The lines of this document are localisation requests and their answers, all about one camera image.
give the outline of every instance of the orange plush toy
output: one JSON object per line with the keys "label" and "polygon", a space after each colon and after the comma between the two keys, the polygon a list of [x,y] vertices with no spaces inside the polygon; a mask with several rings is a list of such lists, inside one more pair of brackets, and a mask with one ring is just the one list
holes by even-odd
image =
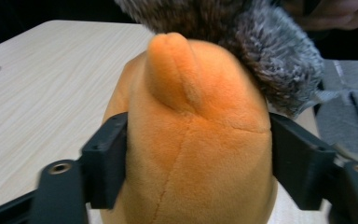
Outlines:
{"label": "orange plush toy", "polygon": [[129,112],[126,180],[104,223],[266,223],[269,112],[227,50],[157,35],[125,66],[104,119]]}

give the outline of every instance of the light wood surface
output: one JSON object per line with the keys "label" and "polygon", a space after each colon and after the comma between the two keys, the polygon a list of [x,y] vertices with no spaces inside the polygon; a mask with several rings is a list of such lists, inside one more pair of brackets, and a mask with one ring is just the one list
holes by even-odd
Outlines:
{"label": "light wood surface", "polygon": [[[33,190],[49,163],[79,157],[124,64],[152,36],[137,24],[49,21],[0,44],[0,204]],[[300,123],[317,133],[307,113]],[[279,188],[269,223],[326,222]]]}

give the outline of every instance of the plush toy seam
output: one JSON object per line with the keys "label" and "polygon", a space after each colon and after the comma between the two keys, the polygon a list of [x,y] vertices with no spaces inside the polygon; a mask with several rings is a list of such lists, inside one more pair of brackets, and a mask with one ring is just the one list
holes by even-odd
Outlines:
{"label": "plush toy seam", "polygon": [[190,118],[190,122],[187,124],[187,127],[186,127],[186,132],[185,132],[185,134],[183,136],[183,139],[182,139],[182,141],[180,143],[179,153],[176,155],[176,158],[175,158],[175,161],[173,162],[173,165],[172,165],[172,168],[170,170],[170,173],[168,174],[167,180],[164,183],[163,191],[162,191],[161,195],[159,196],[158,203],[157,203],[157,208],[156,208],[155,214],[153,215],[153,219],[150,222],[150,224],[155,223],[157,218],[158,218],[159,207],[161,205],[161,202],[162,202],[162,200],[164,198],[165,193],[167,192],[168,183],[170,182],[173,170],[175,170],[174,167],[175,167],[176,163],[178,162],[178,158],[181,156],[181,154],[183,152],[183,143],[185,142],[186,137],[187,137],[187,135],[188,135],[188,133],[190,131],[190,127],[191,127],[192,122],[193,122],[193,118]]}

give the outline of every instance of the gray fur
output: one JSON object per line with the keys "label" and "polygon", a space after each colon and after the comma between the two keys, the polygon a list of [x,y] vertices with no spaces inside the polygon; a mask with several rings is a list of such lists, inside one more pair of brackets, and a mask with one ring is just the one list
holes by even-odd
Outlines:
{"label": "gray fur", "polygon": [[178,32],[230,50],[277,111],[295,118],[314,97],[324,62],[307,35],[269,0],[116,0],[156,33]]}

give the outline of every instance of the plush toy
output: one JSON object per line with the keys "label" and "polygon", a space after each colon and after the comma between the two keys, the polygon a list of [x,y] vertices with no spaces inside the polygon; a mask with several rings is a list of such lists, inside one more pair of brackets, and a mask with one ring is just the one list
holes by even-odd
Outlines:
{"label": "plush toy", "polygon": [[104,119],[125,111],[126,179],[104,223],[268,221],[277,188],[269,112],[229,51],[157,35],[125,66]]}
{"label": "plush toy", "polygon": [[116,2],[156,33],[177,32],[228,49],[250,69],[268,101],[288,117],[336,97],[318,90],[324,61],[277,0]]}

